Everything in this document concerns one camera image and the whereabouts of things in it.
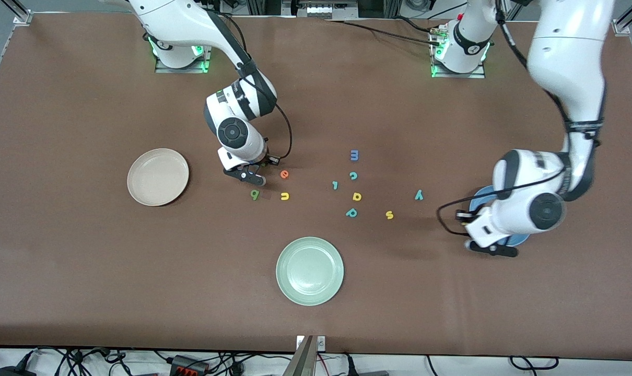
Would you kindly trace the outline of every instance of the blue plate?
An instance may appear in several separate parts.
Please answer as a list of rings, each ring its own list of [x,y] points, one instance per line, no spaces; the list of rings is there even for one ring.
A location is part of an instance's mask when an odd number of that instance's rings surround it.
[[[495,189],[493,188],[492,185],[484,186],[483,188],[478,190],[478,192],[476,192],[474,196],[483,195],[484,193],[490,193],[494,191]],[[495,195],[473,199],[471,200],[471,202],[469,202],[469,211],[471,212],[477,207],[479,207],[479,205],[483,205],[484,203],[491,202],[493,199],[495,199]],[[519,235],[519,234],[512,235],[507,245],[510,245],[511,247],[515,247],[516,245],[524,243],[524,241],[527,240],[527,238],[529,238],[529,235]],[[504,242],[505,242],[504,239],[497,241],[498,244],[504,244]]]

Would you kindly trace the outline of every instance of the black cable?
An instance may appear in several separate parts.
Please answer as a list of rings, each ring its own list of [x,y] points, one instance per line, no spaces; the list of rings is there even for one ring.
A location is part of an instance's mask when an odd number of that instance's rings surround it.
[[[158,355],[159,358],[163,359],[164,361],[168,361],[167,357],[164,357],[163,355],[160,354],[160,352],[154,350],[154,354]]]
[[[395,33],[390,33],[388,31],[384,31],[384,30],[380,30],[380,29],[370,28],[369,26],[359,25],[357,23],[348,23],[346,21],[332,21],[332,22],[337,22],[337,23],[340,23],[340,24],[355,26],[356,28],[362,28],[362,29],[365,29],[365,30],[374,31],[376,33],[385,34],[386,36],[400,38],[400,39],[403,39],[403,40],[410,40],[410,41],[416,41],[416,42],[419,42],[419,43],[425,43],[425,44],[429,44],[429,45],[439,46],[439,43],[436,42],[436,41],[419,40],[418,38],[411,38],[411,37],[407,37],[407,36],[401,36],[400,34],[395,34]]]
[[[68,352],[67,354],[68,354],[68,357],[65,360],[67,361],[68,367],[70,367],[70,370],[67,372],[67,376],[70,376],[71,374],[76,376],[75,366],[72,364],[72,358],[70,357],[70,352]]]
[[[234,366],[235,366],[235,364],[236,364],[236,362],[235,362],[235,355],[234,355],[234,354],[232,354],[232,364],[230,365],[230,367],[228,367],[228,374],[229,374],[230,376],[232,376],[232,367],[234,367]]]
[[[522,367],[522,366],[517,365],[516,362],[513,361],[514,358],[523,359],[523,361],[525,361],[527,363],[527,366],[529,367]],[[529,361],[529,359],[527,359],[526,357],[522,355],[519,355],[519,356],[514,355],[514,356],[509,357],[509,361],[511,362],[512,366],[514,366],[516,369],[519,369],[521,371],[532,371],[533,376],[536,376],[537,371],[550,371],[550,369],[555,369],[560,364],[560,360],[557,357],[549,358],[549,359],[555,360],[555,363],[547,367],[536,367],[534,366],[534,364],[532,364],[532,362]]]
[[[245,361],[247,361],[248,359],[251,359],[252,357],[256,357],[256,356],[258,356],[258,355],[257,355],[257,354],[252,354],[252,355],[249,355],[249,356],[245,357],[244,359],[242,359],[242,360],[240,360],[240,361],[237,361],[237,364],[242,363],[242,362],[245,362]],[[228,369],[230,369],[231,367],[232,367],[232,366],[230,366],[230,367],[226,367],[223,371],[218,371],[218,373],[214,373],[214,374],[213,374],[213,376],[219,376],[220,374],[226,373],[226,372],[228,372]]]
[[[247,43],[244,40],[244,33],[242,33],[242,29],[239,28],[239,26],[237,25],[237,22],[233,21],[232,17],[228,17],[228,14],[224,14],[224,13],[218,12],[217,10],[213,10],[213,12],[216,13],[216,14],[221,14],[223,17],[225,17],[227,19],[230,19],[232,24],[235,25],[235,28],[237,28],[237,31],[239,32],[240,39],[242,40],[242,47],[244,48],[244,51],[248,55],[249,53],[247,52]],[[268,95],[268,93],[264,92],[263,89],[261,89],[258,86],[252,84],[246,77],[244,77],[242,79],[244,79],[244,81],[246,81],[247,84],[253,86],[257,91],[259,91],[265,97],[265,99],[268,100],[268,102],[273,102],[273,100],[270,99],[270,96]],[[278,109],[278,111],[281,112],[281,115],[283,116],[283,120],[286,122],[286,126],[288,127],[288,135],[289,135],[288,150],[287,150],[286,154],[284,154],[282,157],[279,158],[279,159],[284,159],[285,157],[289,156],[290,150],[292,150],[292,126],[290,126],[290,121],[288,120],[288,117],[286,116],[286,113],[283,112],[283,109],[281,109],[280,105],[278,105],[278,103],[276,103],[276,98],[275,98],[274,102],[275,102],[276,109]]]
[[[560,171],[553,175],[550,176],[546,179],[542,179],[542,180],[538,180],[538,181],[533,181],[532,183],[527,183],[527,184],[523,184],[523,185],[515,185],[515,186],[510,186],[509,188],[504,188],[503,190],[498,190],[498,191],[492,191],[490,193],[481,193],[481,195],[474,195],[474,196],[469,196],[469,197],[465,197],[464,199],[458,199],[458,200],[454,200],[454,202],[449,202],[446,204],[441,205],[440,207],[437,208],[437,220],[439,221],[439,223],[441,224],[441,226],[443,227],[443,229],[445,229],[445,231],[447,231],[448,233],[452,233],[453,235],[462,235],[462,236],[467,236],[469,237],[469,234],[466,232],[456,232],[456,231],[452,231],[450,228],[448,228],[447,224],[443,222],[442,216],[441,216],[441,211],[449,206],[452,205],[456,205],[462,202],[468,202],[474,199],[480,199],[481,197],[487,197],[487,196],[491,196],[491,195],[497,195],[498,193],[504,193],[504,192],[510,192],[510,191],[514,191],[514,190],[519,190],[520,188],[527,188],[528,186],[533,186],[533,185],[538,185],[538,184],[543,184],[546,183],[547,181],[551,181],[555,178],[557,178],[558,176],[560,176],[560,174],[562,174],[563,172],[565,172],[567,170],[567,166],[562,166],[562,169],[560,169]]]
[[[37,350],[54,350],[55,352],[65,356],[65,353],[62,352],[61,350],[58,350],[58,348],[54,348],[54,347],[51,347],[51,346],[38,346],[38,347],[35,347],[33,350],[30,350],[27,354],[25,354],[21,358],[21,360],[15,366],[14,371],[17,372],[17,373],[23,373],[26,370],[27,366],[28,366],[28,363],[30,361],[30,357]]]
[[[116,350],[115,354],[108,354],[105,357],[105,361],[111,364],[111,367],[109,367],[109,376],[111,376],[111,371],[116,366],[121,366],[123,371],[125,371],[128,376],[133,376],[132,372],[130,372],[130,368],[123,362],[123,359],[126,357],[126,355],[127,354],[125,352],[120,352],[119,350]]]
[[[257,357],[261,357],[261,358],[267,358],[267,359],[275,359],[275,358],[281,358],[281,359],[286,359],[287,361],[292,360],[292,358],[289,357],[284,357],[283,355],[265,355],[265,354],[261,354],[261,353],[254,353],[254,352],[243,352],[243,353],[239,353],[237,354],[240,357],[244,356],[244,355],[256,355]],[[323,359],[325,360],[330,360],[330,359],[335,359],[335,358],[326,358],[323,357]]]
[[[66,358],[67,358],[67,353],[64,353],[63,357],[61,358],[61,362],[59,362],[59,364],[58,364],[58,368],[56,368],[56,372],[54,373],[54,376],[60,376],[60,374],[61,374],[61,367],[63,366],[63,363],[65,362]]]
[[[215,367],[208,369],[208,373],[214,373],[214,372],[218,371],[218,369],[221,366],[225,366],[226,362],[234,357],[234,355],[232,353],[230,355],[228,355],[228,359],[226,359],[225,356],[226,356],[225,352],[219,352],[218,353],[218,364]]]
[[[354,363],[354,359],[348,353],[345,353],[344,355],[346,355],[346,359],[349,361],[349,374],[348,374],[348,376],[358,376],[358,373],[356,371],[356,364]]]
[[[464,5],[467,5],[467,3],[465,2],[465,3],[462,3],[462,4],[460,4],[460,5],[456,5],[456,6],[454,6],[454,7],[450,7],[450,8],[448,8],[447,10],[442,10],[441,12],[439,12],[439,13],[437,13],[437,14],[433,14],[433,15],[431,15],[430,17],[428,17],[428,18],[426,18],[426,19],[433,19],[433,18],[435,18],[435,17],[436,17],[436,16],[438,16],[438,15],[445,14],[445,12],[450,12],[450,11],[451,11],[451,10],[453,10],[453,9],[457,9],[457,8],[459,8],[459,7],[464,7]]]
[[[501,0],[495,0],[495,6],[497,7],[497,14],[495,17],[497,18],[497,24],[500,26],[500,29],[502,29],[502,35],[504,36],[504,40],[507,41],[507,45],[509,45],[509,48],[512,50],[513,54],[516,56],[518,61],[523,65],[525,70],[527,70],[527,59],[526,57],[524,57],[523,53],[520,50],[518,50],[518,47],[516,46],[516,43],[513,40],[513,36],[511,36],[509,28],[507,27],[506,15],[502,11]],[[548,97],[550,97],[553,103],[557,106],[557,110],[560,111],[560,116],[562,116],[562,121],[569,122],[570,121],[569,116],[567,116],[567,112],[562,106],[562,102],[560,101],[560,99],[557,98],[557,96],[554,95],[553,93],[548,92],[548,90],[543,90],[543,91],[546,93],[546,95],[548,95]]]
[[[239,25],[237,24],[237,22],[235,22],[234,19],[232,19],[232,14],[227,14],[224,12],[220,12],[218,10],[213,10],[213,9],[207,9],[210,12],[214,13],[214,14],[218,14],[218,15],[222,15],[223,17],[225,17],[226,19],[228,19],[230,22],[232,22],[233,26],[235,26],[235,29],[237,29],[237,32],[239,33],[239,38],[240,40],[242,40],[242,48],[244,48],[244,50],[247,50],[247,41],[244,40],[244,33],[242,33],[242,29],[239,28]]]
[[[430,33],[430,29],[421,28],[421,26],[418,26],[412,20],[408,19],[407,17],[404,17],[403,15],[397,15],[397,16],[395,16],[393,18],[394,19],[401,19],[403,21],[406,21],[407,24],[409,24],[412,28],[414,28],[414,29],[416,29],[418,31],[423,31],[424,33]]]
[[[247,82],[247,84],[253,86],[254,88],[256,88],[256,90],[258,90],[262,95],[264,95],[265,99],[268,100],[268,102],[272,102],[272,100],[270,100],[270,96],[265,93],[263,91],[263,89],[259,88],[258,86],[252,84],[246,77],[242,78],[244,79],[244,81]],[[286,113],[283,112],[283,110],[281,109],[281,107],[278,105],[278,103],[276,103],[275,101],[275,107],[276,109],[278,109],[279,112],[281,112],[281,115],[283,116],[283,120],[286,121],[286,126],[288,127],[288,136],[289,136],[289,143],[288,143],[288,150],[286,151],[286,154],[284,154],[282,157],[280,157],[279,159],[284,159],[285,157],[288,157],[290,154],[290,151],[292,150],[292,126],[290,126],[290,120],[288,120],[288,117],[286,116]]]
[[[428,364],[430,365],[430,371],[432,371],[432,374],[434,376],[439,376],[437,374],[437,371],[435,371],[435,366],[432,365],[432,360],[430,359],[430,355],[425,355],[426,357],[428,357]]]
[[[185,366],[184,368],[190,368],[190,367],[192,367],[192,366],[194,366],[194,365],[196,365],[196,364],[198,364],[200,362],[213,361],[214,359],[223,359],[223,358],[221,357],[221,354],[219,353],[218,355],[216,355],[216,357],[211,357],[211,358],[208,358],[208,359],[201,359],[201,360],[198,360],[198,361],[194,361],[194,362],[188,364],[187,366]],[[222,363],[223,363],[223,361],[219,362],[219,364],[216,367],[214,367],[213,369],[209,369],[209,372],[210,373],[211,372],[215,372],[215,371],[213,371],[214,369],[218,370],[218,368],[221,366]]]

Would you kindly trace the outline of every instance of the metal frame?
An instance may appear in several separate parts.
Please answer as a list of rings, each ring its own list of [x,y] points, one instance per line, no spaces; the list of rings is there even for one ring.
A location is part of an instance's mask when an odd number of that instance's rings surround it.
[[[1,0],[1,3],[5,4],[5,6],[15,14],[15,25],[27,26],[30,24],[32,11],[27,9],[19,0]]]
[[[625,10],[617,19],[613,20],[615,36],[628,36],[629,26],[632,24],[632,5]]]
[[[291,15],[291,0],[281,1],[281,15]],[[357,0],[300,0],[297,17],[350,19],[358,17]]]
[[[319,351],[325,351],[325,336],[297,336],[297,350],[283,376],[314,376]]]

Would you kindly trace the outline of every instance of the green led light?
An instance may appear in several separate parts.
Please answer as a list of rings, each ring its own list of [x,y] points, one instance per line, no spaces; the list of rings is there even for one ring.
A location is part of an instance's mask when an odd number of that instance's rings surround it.
[[[488,50],[490,50],[490,43],[488,43],[488,45],[485,48],[485,51],[483,52],[483,56],[481,57],[481,62],[485,61],[485,56],[488,53]]]
[[[202,69],[202,73],[209,72],[209,61],[207,61],[207,62],[200,62],[200,69]]]

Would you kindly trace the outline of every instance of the plate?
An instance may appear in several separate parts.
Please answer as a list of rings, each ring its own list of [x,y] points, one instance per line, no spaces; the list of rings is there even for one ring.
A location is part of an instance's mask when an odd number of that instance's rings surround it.
[[[312,236],[294,240],[276,262],[276,281],[292,302],[317,306],[335,296],[344,280],[344,263],[337,248]]]
[[[489,186],[484,186],[483,188],[481,188],[480,190],[478,190],[478,192],[476,192],[476,194],[474,196],[478,196],[478,195],[483,195],[484,193],[490,193],[490,192],[494,192],[495,189],[493,188],[492,185]],[[479,205],[487,203],[487,202],[491,202],[493,199],[495,199],[495,195],[490,195],[490,196],[486,196],[486,197],[481,197],[478,199],[473,199],[471,200],[471,202],[469,202],[469,211],[472,212],[474,211],[474,209],[476,209],[477,207],[479,207]],[[527,240],[527,238],[529,238],[529,235],[520,235],[520,234],[515,234],[509,237],[509,242],[506,245],[509,245],[511,247],[515,247],[516,245],[520,245],[522,243],[524,243],[525,240]],[[502,239],[500,241],[497,241],[498,244],[504,244],[505,239]]]
[[[128,191],[137,202],[161,206],[174,201],[189,182],[189,164],[168,148],[156,148],[142,154],[130,166]]]

